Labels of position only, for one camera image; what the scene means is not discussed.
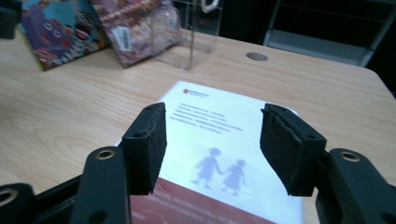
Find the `transparent plastic container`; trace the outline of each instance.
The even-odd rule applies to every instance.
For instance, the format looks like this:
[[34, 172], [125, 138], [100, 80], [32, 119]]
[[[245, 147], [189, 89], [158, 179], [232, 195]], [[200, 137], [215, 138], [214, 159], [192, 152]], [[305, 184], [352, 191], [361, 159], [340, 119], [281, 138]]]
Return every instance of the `transparent plastic container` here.
[[[178, 22], [174, 21], [174, 13], [178, 13]], [[160, 19], [153, 20], [152, 29], [156, 34], [159, 22], [168, 22], [172, 29], [179, 29], [177, 41], [165, 47], [161, 39], [154, 37], [153, 59], [186, 70], [194, 67], [215, 47], [221, 13], [222, 0], [175, 0], [172, 5], [166, 5], [163, 11], [155, 13]]]

